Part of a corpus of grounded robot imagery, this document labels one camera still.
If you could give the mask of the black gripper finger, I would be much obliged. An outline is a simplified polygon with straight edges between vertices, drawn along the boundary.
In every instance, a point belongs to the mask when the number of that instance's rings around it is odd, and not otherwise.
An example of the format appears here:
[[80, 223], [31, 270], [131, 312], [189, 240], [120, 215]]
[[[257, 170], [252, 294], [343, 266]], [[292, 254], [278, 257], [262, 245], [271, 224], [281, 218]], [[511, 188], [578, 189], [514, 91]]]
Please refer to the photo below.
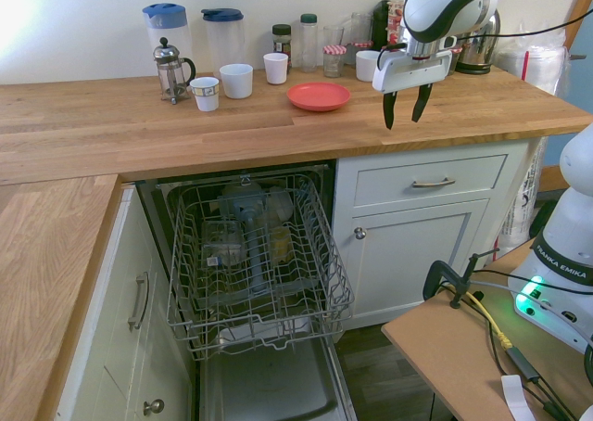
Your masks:
[[395, 104], [397, 101], [397, 92], [383, 95], [383, 113], [385, 127], [391, 130], [395, 120]]
[[430, 95], [432, 93], [433, 85], [431, 83], [421, 85], [418, 89], [418, 97], [415, 102], [411, 119], [418, 122], [423, 115], [424, 109], [428, 104]]

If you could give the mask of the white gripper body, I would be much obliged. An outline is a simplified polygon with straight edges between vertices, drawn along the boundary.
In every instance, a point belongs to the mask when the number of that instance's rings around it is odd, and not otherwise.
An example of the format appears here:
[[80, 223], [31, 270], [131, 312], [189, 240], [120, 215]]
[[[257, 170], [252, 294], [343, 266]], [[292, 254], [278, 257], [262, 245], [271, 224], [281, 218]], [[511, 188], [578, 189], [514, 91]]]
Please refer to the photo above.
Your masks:
[[437, 52], [428, 59], [413, 59], [402, 50], [383, 53], [374, 70], [372, 87], [381, 93], [393, 93], [443, 81], [451, 60], [450, 50]]

